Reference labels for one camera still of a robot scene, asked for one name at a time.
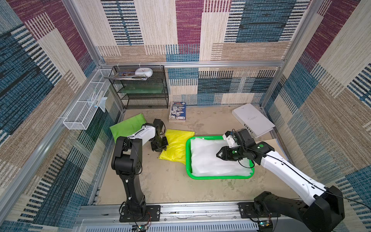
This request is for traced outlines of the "small yellow raincoat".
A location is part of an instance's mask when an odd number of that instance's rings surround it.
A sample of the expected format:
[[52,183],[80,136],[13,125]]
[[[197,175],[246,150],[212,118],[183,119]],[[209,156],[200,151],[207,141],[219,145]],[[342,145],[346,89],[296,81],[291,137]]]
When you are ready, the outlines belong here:
[[194,131],[167,129],[165,136],[168,141],[166,150],[159,155],[160,160],[179,162],[186,165],[186,142],[195,136]]

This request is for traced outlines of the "lime green raincoat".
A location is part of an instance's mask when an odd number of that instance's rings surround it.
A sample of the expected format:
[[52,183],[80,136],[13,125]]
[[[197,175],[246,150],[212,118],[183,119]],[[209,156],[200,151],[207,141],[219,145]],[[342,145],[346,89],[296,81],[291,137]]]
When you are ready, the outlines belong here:
[[131,117],[127,120],[111,126],[110,130],[116,142],[119,137],[128,137],[132,134],[135,134],[142,128],[142,125],[145,123],[146,119],[143,114],[138,114],[134,117]]

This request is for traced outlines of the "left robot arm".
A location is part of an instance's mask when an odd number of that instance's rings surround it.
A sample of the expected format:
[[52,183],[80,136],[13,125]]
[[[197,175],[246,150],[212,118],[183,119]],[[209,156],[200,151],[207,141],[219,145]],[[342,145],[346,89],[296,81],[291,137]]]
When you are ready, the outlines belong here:
[[150,142],[151,149],[162,152],[168,141],[165,124],[160,119],[145,123],[135,133],[116,140],[111,167],[123,182],[126,201],[119,207],[120,222],[148,222],[160,220],[160,206],[146,204],[139,175],[143,171],[143,145]]

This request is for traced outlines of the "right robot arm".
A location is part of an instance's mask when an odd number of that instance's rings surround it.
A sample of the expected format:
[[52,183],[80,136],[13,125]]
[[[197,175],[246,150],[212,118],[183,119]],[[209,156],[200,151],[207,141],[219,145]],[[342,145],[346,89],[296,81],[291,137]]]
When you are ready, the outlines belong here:
[[302,222],[312,232],[331,232],[345,219],[343,195],[337,187],[329,188],[310,178],[271,145],[256,143],[246,129],[227,131],[223,139],[228,144],[216,154],[218,158],[237,162],[248,159],[275,174],[300,197],[294,200],[264,191],[252,206],[257,217],[284,215]]

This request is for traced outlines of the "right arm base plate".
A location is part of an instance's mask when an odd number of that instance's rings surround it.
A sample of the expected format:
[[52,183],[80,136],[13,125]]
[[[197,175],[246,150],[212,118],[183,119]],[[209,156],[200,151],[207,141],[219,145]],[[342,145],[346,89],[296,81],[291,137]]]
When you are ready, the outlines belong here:
[[255,202],[240,202],[238,203],[239,213],[241,218],[253,220],[265,220],[268,218],[281,217],[279,213],[272,213],[267,210],[262,204]]

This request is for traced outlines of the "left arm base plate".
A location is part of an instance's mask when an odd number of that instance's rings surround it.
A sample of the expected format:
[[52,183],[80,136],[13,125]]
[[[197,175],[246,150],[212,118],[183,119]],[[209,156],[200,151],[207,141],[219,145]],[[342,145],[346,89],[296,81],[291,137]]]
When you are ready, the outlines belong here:
[[146,205],[135,211],[129,206],[123,206],[119,210],[119,222],[154,222],[160,220],[161,206],[160,205]]

